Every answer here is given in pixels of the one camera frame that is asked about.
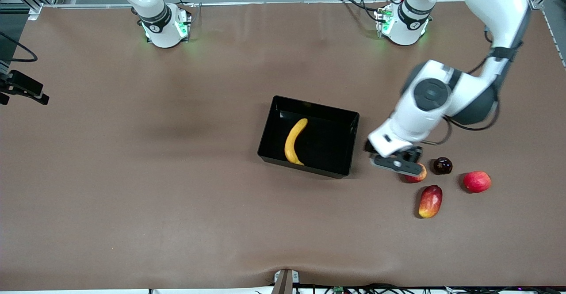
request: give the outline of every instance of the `brown table surface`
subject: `brown table surface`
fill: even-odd
[[[540,12],[501,119],[425,147],[455,169],[416,184],[372,167],[362,146],[414,65],[469,70],[485,56],[465,4],[438,4],[407,47],[341,4],[204,7],[170,50],[135,20],[44,8],[26,25],[40,60],[12,69],[51,101],[1,108],[0,290],[262,286],[281,268],[318,284],[566,285],[566,73]],[[256,155],[274,95],[360,113],[349,177]],[[469,195],[458,180],[475,170],[493,187]],[[442,208],[419,219],[433,184]]]

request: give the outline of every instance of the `banana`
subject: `banana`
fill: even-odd
[[[309,120],[306,118],[299,120],[295,124],[295,126],[293,126],[291,132],[289,132],[289,135],[287,136],[287,140],[285,141],[285,157],[287,157],[287,160],[290,163],[301,166],[305,165],[304,163],[301,163],[299,161],[299,157],[297,157],[297,153],[295,153],[295,140],[297,140],[299,134],[303,131],[303,129],[305,129],[308,122]]]

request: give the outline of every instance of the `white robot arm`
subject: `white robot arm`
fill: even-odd
[[[438,0],[401,0],[385,6],[384,13],[378,14],[380,34],[392,42],[408,46],[425,34],[428,16]]]
[[[166,4],[163,0],[127,1],[132,4],[141,19],[147,38],[155,46],[171,48],[181,41],[188,40],[191,19],[186,10],[175,4]]]
[[[465,0],[493,34],[479,77],[429,60],[409,75],[390,118],[371,132],[377,167],[418,175],[420,147],[444,116],[462,125],[481,122],[497,107],[498,93],[522,44],[529,22],[528,0]]]

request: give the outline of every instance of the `black box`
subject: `black box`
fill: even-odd
[[[302,118],[309,122],[295,152],[304,166],[285,157],[287,136]],[[267,163],[340,179],[350,173],[358,121],[355,111],[274,96],[257,154]]]

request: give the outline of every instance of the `red apple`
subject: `red apple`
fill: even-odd
[[[491,186],[491,177],[483,171],[472,171],[464,176],[463,185],[471,193],[486,191]]]
[[[419,215],[425,219],[432,218],[440,210],[442,204],[442,189],[438,186],[428,186],[421,194]]]
[[[419,173],[419,175],[417,177],[405,175],[405,180],[408,183],[420,183],[421,181],[423,181],[426,178],[425,165],[423,165],[421,163],[418,163],[418,164],[421,166],[421,168],[423,168],[423,170],[421,171],[421,173]]]

